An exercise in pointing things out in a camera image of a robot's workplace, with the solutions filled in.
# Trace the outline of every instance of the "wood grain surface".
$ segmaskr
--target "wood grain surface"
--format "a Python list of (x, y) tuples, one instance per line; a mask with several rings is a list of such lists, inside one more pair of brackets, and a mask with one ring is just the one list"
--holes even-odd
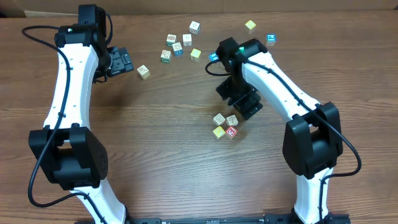
[[(252, 19), (256, 31), (245, 34)], [(182, 40), (191, 21), (201, 24), (193, 46), (170, 64), (160, 61), (167, 34)], [(332, 179), (328, 206), (349, 213), (353, 223), (398, 219), (398, 13), (396, 11), (285, 12), (178, 16), (115, 16), (112, 44), (127, 47), (136, 71), (95, 84), (92, 131), (107, 148), (108, 179), (134, 217), (203, 218), (287, 213), (296, 198), (295, 174), (282, 155), (284, 123), (264, 108), (248, 121), (238, 116), (238, 135), (216, 141), (212, 118), (237, 114), (216, 93), (225, 79), (205, 73), (218, 42), (244, 42), (267, 33), (279, 67), (304, 91), (340, 110), (345, 136), (358, 148), (362, 171)], [(25, 26), (70, 25), (76, 17), (0, 19), (0, 223), (73, 223), (90, 214), (77, 198), (50, 208), (27, 199), (36, 162), (30, 130), (41, 129), (57, 77), (54, 50), (21, 34)], [(33, 30), (53, 42), (53, 30)], [(201, 62), (189, 59), (192, 48)], [(217, 66), (211, 67), (220, 72)], [(353, 170), (345, 147), (336, 172)], [(35, 199), (65, 195), (39, 171)]]

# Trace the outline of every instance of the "yellow cube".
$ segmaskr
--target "yellow cube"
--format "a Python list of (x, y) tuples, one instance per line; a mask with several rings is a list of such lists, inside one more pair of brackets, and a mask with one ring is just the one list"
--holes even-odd
[(199, 62), (200, 61), (200, 53), (201, 51), (198, 49), (193, 49), (191, 52), (191, 60), (194, 62)]
[(225, 131), (221, 126), (213, 130), (213, 135), (217, 140), (220, 140), (225, 135)]
[(247, 23), (245, 23), (245, 30), (248, 34), (251, 34), (254, 32), (254, 29), (256, 28), (256, 24), (252, 21), (249, 20)]

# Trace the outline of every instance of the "beige backdrop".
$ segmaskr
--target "beige backdrop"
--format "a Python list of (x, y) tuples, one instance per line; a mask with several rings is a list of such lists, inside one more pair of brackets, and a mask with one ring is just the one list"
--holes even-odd
[(0, 0), (0, 2), (3, 1), (14, 2), (28, 15), (34, 15), (37, 12), (76, 14), (79, 4), (92, 3), (101, 6), (113, 15), (388, 10), (398, 5), (398, 0)]

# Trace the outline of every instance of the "red face of cube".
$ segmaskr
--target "red face of cube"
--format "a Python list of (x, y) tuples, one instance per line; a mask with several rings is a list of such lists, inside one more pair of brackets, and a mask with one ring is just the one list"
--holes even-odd
[(233, 137), (236, 135), (236, 133), (238, 133), (238, 131), (236, 129), (234, 129), (234, 127), (229, 127), (226, 131), (226, 134)]

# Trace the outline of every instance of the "wooden tabletop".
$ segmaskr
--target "wooden tabletop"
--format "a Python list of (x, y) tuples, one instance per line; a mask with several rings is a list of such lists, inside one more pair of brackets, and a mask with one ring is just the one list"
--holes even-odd
[[(252, 19), (257, 28), (244, 32)], [(201, 24), (193, 47), (170, 64), (160, 61), (167, 34)], [(114, 16), (112, 45), (127, 47), (136, 71), (93, 85), (91, 130), (108, 151), (108, 179), (134, 217), (203, 218), (288, 213), (296, 199), (295, 174), (282, 155), (285, 124), (271, 106), (243, 121), (238, 135), (219, 141), (212, 117), (237, 114), (215, 91), (225, 79), (205, 73), (207, 56), (228, 37), (264, 42), (279, 67), (304, 91), (340, 111), (343, 134), (357, 147), (361, 172), (332, 179), (328, 206), (353, 223), (398, 219), (398, 13), (396, 11), (284, 12), (171, 16)], [(36, 208), (27, 184), (36, 162), (30, 130), (41, 129), (57, 77), (54, 50), (22, 36), (25, 26), (76, 23), (76, 17), (0, 19), (0, 223), (73, 223), (90, 214), (77, 198)], [(53, 30), (32, 35), (53, 43)], [(356, 167), (345, 147), (335, 172)], [(68, 192), (39, 170), (34, 197), (49, 202)]]

